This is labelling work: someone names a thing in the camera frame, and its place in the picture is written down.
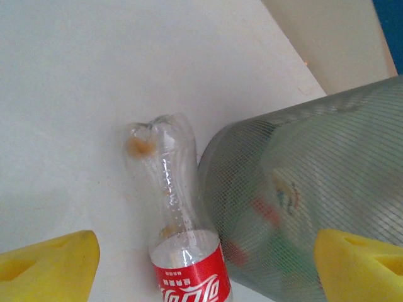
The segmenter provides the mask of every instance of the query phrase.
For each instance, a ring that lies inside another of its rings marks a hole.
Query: blue object
[[[398,74],[403,74],[403,0],[373,0]]]

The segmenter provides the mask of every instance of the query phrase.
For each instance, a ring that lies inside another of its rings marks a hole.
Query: coca-cola logo
[[[218,275],[214,274],[196,286],[177,290],[161,288],[161,291],[164,302],[216,302],[219,299],[219,286]]]

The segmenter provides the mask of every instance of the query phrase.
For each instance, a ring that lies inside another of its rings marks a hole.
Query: bottle label
[[[231,290],[221,245],[192,266],[154,269],[164,302],[224,302]]]

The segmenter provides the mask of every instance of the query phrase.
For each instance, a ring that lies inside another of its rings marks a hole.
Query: coca-cola bottle
[[[125,160],[147,204],[149,254],[163,300],[230,302],[220,240],[200,200],[196,143],[187,119],[132,123]]]

